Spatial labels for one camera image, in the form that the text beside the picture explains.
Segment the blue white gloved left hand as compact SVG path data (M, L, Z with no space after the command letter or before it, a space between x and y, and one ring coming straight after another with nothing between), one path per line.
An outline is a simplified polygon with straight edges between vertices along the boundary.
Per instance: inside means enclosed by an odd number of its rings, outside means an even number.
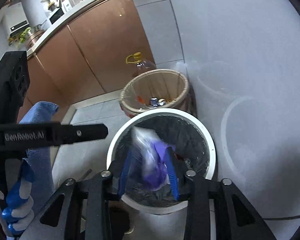
M33 182L34 172L23 160L17 182L7 194L0 189L0 225L7 239L17 239L34 219Z

